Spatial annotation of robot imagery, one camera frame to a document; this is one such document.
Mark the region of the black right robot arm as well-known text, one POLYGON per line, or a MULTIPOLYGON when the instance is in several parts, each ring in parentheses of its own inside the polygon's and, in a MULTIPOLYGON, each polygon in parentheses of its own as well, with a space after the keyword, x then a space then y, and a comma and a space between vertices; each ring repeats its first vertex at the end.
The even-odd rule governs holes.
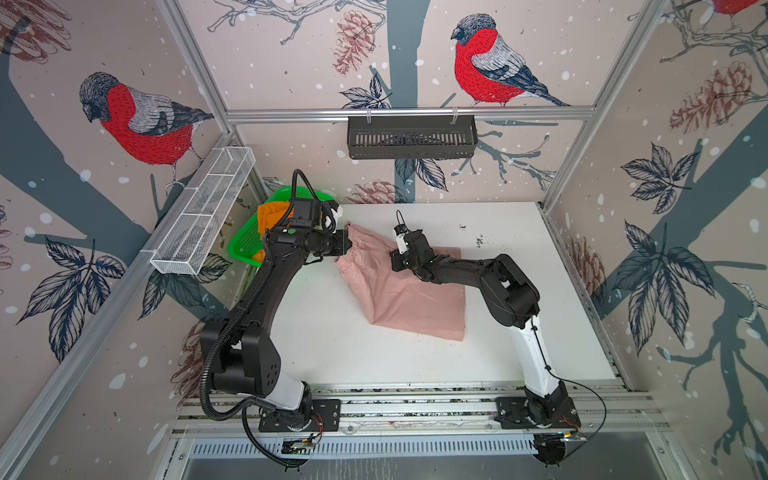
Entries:
POLYGON ((570 407, 564 381, 552 371, 539 339, 540 293, 507 254, 465 260, 437 254, 422 230, 400 224, 393 229, 397 248, 390 252, 392 270, 410 270, 423 282, 458 284, 478 289, 490 315, 509 331, 520 360, 526 395, 525 418, 548 426, 570 407))

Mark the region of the pink shorts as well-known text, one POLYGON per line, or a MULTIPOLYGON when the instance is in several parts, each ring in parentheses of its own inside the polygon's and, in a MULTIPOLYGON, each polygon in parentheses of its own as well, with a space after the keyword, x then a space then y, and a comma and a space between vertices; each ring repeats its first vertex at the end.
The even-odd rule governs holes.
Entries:
POLYGON ((459 284, 421 281, 392 270, 396 244, 355 224, 347 225, 352 248, 336 260, 340 275, 375 326, 461 342, 466 330, 466 292, 459 284))

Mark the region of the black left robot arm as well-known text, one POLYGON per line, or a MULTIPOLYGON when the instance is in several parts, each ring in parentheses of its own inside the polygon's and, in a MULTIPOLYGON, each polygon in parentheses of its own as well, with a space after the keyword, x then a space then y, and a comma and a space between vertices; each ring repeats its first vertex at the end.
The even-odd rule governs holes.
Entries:
POLYGON ((313 255, 317 262, 340 257, 352 246, 337 228, 342 207, 334 200, 298 198, 262 236, 265 258, 244 297, 224 320, 200 333, 203 367, 201 407, 214 421, 243 414, 258 405, 291 429, 300 430, 313 415, 309 386, 282 370, 270 332, 283 297, 313 255))

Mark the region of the orange shorts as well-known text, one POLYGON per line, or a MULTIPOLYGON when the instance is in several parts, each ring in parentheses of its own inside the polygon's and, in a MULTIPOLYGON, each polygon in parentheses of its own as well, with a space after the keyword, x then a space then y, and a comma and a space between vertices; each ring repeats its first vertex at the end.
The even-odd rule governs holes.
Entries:
POLYGON ((257 233, 261 242, 268 229, 275 227, 281 218, 288 212, 290 203, 288 201, 275 201, 265 203, 257 210, 257 233))

